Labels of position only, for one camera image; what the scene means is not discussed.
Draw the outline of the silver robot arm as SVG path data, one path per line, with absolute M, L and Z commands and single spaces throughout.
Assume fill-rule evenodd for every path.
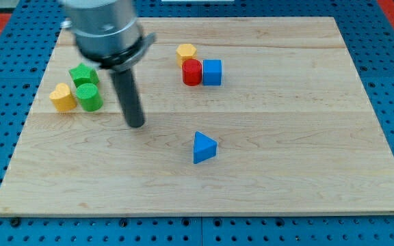
M 61 0 L 79 52 L 99 67 L 124 71 L 156 41 L 145 34 L 132 0 Z

